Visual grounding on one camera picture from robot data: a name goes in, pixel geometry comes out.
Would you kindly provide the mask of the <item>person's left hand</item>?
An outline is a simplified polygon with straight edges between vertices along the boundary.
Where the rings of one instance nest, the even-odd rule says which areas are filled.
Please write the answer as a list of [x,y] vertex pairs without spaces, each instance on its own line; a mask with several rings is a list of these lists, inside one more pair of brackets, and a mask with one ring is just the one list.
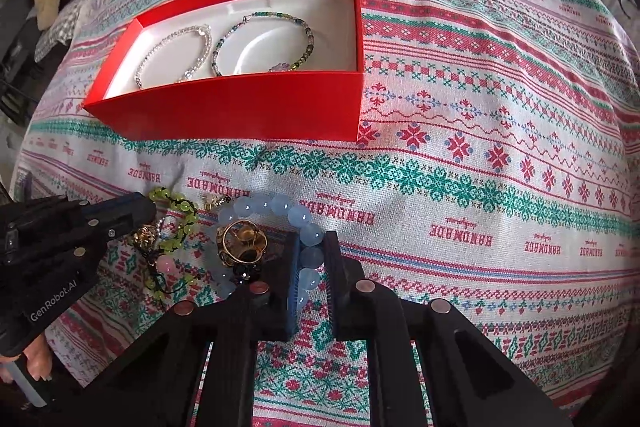
[[[25,348],[23,355],[25,355],[27,359],[27,369],[29,374],[32,375],[32,378],[35,381],[40,381],[40,379],[47,381],[51,377],[53,365],[52,352],[45,335],[40,334],[29,346]],[[6,384],[11,384],[13,377],[4,366],[9,362],[16,360],[17,357],[1,358],[0,376],[2,381]]]

